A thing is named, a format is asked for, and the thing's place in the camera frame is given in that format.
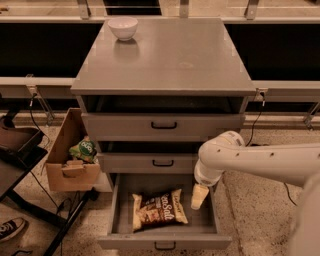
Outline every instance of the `snack bag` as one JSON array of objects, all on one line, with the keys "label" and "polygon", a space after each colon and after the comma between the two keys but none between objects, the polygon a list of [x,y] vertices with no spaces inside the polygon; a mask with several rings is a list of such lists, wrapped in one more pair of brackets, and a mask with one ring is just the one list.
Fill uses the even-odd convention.
[{"label": "snack bag", "polygon": [[180,203],[181,189],[164,193],[162,196],[143,198],[133,194],[133,231],[143,226],[161,226],[184,223],[188,220]]},{"label": "snack bag", "polygon": [[76,157],[77,159],[91,164],[94,163],[94,156],[96,153],[95,144],[88,136],[85,136],[82,141],[69,149],[69,154],[72,157]]}]

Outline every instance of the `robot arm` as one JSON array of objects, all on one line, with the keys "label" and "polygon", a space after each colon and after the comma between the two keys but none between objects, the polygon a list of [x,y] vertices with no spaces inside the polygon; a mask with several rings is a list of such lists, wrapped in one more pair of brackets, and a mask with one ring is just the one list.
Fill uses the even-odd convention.
[{"label": "robot arm", "polygon": [[199,209],[209,186],[226,170],[238,170],[304,186],[296,222],[289,240],[289,255],[320,255],[320,143],[245,147],[242,137],[225,132],[204,143],[195,167],[191,207]]},{"label": "robot arm", "polygon": [[320,143],[245,147],[240,134],[234,131],[222,133],[199,149],[194,172],[198,182],[192,199],[194,209],[199,208],[204,199],[199,199],[199,193],[203,193],[199,191],[214,186],[227,170],[302,187],[308,177],[320,170]]}]

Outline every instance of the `cardboard box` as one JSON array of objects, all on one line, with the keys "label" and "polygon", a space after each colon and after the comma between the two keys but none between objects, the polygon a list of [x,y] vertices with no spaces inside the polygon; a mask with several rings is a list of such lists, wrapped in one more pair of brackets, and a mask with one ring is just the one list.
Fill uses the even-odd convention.
[{"label": "cardboard box", "polygon": [[46,161],[51,191],[91,190],[101,175],[99,164],[84,164],[82,168],[75,165],[78,168],[71,171],[65,168],[65,164],[70,160],[69,148],[77,145],[85,135],[87,132],[81,119],[81,110],[69,109]]}]

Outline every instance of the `open drawer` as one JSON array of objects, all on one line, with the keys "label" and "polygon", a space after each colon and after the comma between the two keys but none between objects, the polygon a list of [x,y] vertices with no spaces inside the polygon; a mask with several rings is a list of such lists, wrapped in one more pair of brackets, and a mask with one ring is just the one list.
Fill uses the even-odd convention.
[{"label": "open drawer", "polygon": [[[193,189],[191,174],[118,174],[107,234],[99,238],[103,249],[225,249],[231,237],[219,234],[213,190],[200,210],[191,209]],[[133,232],[132,194],[150,194],[182,189],[188,224],[146,228]]]}]

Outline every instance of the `terrazzo floor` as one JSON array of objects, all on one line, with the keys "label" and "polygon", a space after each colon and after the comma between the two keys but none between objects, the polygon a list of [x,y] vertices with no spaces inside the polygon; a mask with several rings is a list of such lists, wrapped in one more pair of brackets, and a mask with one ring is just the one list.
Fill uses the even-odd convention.
[{"label": "terrazzo floor", "polygon": [[[43,118],[35,118],[42,130],[50,137],[48,149],[52,146],[60,129],[58,118],[50,127],[41,123]],[[249,140],[251,129],[241,131],[245,141]],[[260,129],[256,127],[252,143],[256,144],[293,144],[320,142],[320,131],[306,129],[284,130],[277,128]],[[43,159],[33,173],[43,187],[49,191]],[[302,189],[289,185],[292,199],[299,203]],[[28,201],[55,212],[55,206],[29,174],[15,189]],[[74,193],[50,192],[56,202],[62,202]],[[283,183],[252,176],[236,171],[227,171],[220,180],[215,192],[216,208],[221,234],[232,236],[232,243],[223,251],[219,250],[102,250],[97,243],[99,236],[106,235],[106,226],[110,213],[112,193],[100,193],[96,201],[89,201],[80,216],[65,236],[55,256],[68,255],[230,255],[230,256],[268,256],[287,255],[290,225],[296,206],[288,199]],[[16,250],[32,250],[33,256],[43,255],[57,228],[25,214],[9,199],[0,203],[0,222],[14,217],[23,217],[28,226],[16,237],[0,243],[0,255],[12,255]]]}]

